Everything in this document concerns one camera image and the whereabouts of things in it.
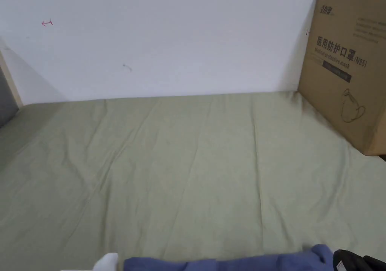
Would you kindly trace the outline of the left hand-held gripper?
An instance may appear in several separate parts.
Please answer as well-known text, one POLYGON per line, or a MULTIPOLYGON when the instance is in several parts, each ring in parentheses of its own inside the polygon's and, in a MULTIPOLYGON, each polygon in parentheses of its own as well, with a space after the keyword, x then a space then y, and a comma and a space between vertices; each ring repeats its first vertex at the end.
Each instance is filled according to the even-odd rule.
POLYGON ((107 253, 95 263, 92 271, 117 271, 118 264, 118 253, 107 253))

